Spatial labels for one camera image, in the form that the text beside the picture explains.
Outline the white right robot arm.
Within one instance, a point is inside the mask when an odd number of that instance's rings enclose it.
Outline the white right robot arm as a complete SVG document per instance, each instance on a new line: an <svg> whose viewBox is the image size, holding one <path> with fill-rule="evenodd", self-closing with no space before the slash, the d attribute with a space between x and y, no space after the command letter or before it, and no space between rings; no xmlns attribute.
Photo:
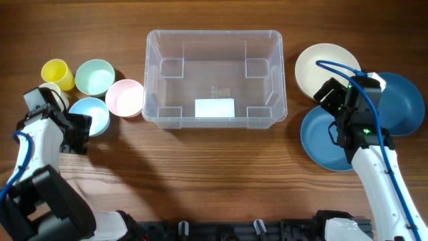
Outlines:
<svg viewBox="0 0 428 241"><path fill-rule="evenodd" d="M427 226L401 175L396 147L381 126L377 106L381 86L375 79L353 76L348 86L329 79L314 99L334 117L346 159L360 178L380 240L426 240Z"/></svg>

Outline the pink plastic bowl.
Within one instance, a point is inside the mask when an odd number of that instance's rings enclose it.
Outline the pink plastic bowl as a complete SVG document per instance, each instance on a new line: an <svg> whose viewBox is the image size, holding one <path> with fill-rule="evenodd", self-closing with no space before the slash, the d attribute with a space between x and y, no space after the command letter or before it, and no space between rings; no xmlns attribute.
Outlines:
<svg viewBox="0 0 428 241"><path fill-rule="evenodd" d="M136 80L119 80L107 90L105 103L112 114L132 118L142 111L144 87Z"/></svg>

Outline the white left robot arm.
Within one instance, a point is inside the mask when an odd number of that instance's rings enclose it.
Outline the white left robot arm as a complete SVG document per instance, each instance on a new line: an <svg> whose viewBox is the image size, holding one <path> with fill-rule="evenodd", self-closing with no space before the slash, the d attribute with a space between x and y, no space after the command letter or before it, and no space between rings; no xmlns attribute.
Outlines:
<svg viewBox="0 0 428 241"><path fill-rule="evenodd" d="M127 213L95 214L60 175L61 152L84 154L92 119L50 105L18 122L15 171L1 190L1 225L13 240L148 240Z"/></svg>

